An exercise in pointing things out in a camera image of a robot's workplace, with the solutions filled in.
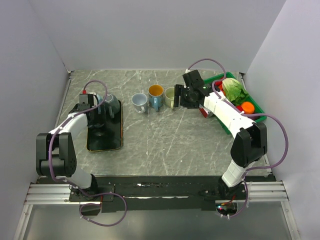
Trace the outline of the pale green mug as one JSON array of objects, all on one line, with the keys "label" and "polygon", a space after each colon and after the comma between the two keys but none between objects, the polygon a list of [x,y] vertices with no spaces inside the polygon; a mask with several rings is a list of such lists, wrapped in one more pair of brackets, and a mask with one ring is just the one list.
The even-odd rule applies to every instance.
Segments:
[{"label": "pale green mug", "polygon": [[174,108],[175,88],[169,87],[164,92],[164,102],[167,107]]}]

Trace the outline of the light blue faceted mug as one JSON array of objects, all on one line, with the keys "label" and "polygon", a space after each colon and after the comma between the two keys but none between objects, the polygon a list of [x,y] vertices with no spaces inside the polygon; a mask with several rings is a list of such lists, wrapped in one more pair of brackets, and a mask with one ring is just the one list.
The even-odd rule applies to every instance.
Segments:
[{"label": "light blue faceted mug", "polygon": [[96,101],[97,101],[97,106],[101,106],[103,104],[103,98],[99,95],[99,94],[96,94]]}]

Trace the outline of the dark grey mug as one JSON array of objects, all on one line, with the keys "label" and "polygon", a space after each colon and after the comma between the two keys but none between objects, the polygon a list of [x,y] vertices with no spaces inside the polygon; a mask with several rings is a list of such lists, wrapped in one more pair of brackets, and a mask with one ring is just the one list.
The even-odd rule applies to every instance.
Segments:
[{"label": "dark grey mug", "polygon": [[114,119],[115,115],[118,114],[121,110],[121,104],[114,94],[108,93],[103,104],[106,115],[111,119]]}]

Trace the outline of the blue mug orange inside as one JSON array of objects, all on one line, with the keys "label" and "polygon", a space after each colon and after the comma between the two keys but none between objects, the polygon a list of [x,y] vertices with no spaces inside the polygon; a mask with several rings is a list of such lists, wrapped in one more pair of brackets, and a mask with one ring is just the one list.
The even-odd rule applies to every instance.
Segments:
[{"label": "blue mug orange inside", "polygon": [[154,108],[156,112],[160,110],[164,102],[164,88],[159,84],[151,85],[148,88],[149,105]]}]

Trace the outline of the white grey mug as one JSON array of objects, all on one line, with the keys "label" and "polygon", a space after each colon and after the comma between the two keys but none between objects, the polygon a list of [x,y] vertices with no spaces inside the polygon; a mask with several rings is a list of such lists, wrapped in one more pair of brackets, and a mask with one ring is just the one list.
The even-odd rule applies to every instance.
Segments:
[{"label": "white grey mug", "polygon": [[137,113],[143,114],[148,108],[148,97],[144,93],[136,93],[132,96],[131,102]]}]

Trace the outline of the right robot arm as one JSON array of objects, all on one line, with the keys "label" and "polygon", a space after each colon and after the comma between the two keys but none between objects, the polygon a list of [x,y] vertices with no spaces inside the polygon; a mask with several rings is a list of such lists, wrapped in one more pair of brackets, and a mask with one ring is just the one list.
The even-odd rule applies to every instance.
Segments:
[{"label": "right robot arm", "polygon": [[234,141],[231,162],[218,180],[218,193],[230,199],[244,179],[246,171],[267,152],[267,127],[244,116],[215,85],[206,84],[198,70],[183,74],[184,84],[174,87],[173,106],[196,109],[200,106],[213,113],[230,131]]}]

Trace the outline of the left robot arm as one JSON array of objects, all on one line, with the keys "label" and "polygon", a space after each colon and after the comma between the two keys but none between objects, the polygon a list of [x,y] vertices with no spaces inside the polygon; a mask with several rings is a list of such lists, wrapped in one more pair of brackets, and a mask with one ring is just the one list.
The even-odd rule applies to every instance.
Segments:
[{"label": "left robot arm", "polygon": [[83,92],[79,95],[79,103],[59,126],[36,137],[38,175],[71,185],[75,193],[81,194],[87,201],[98,197],[99,188],[95,176],[77,166],[73,140],[83,129],[102,120],[102,107],[102,97],[96,93]]}]

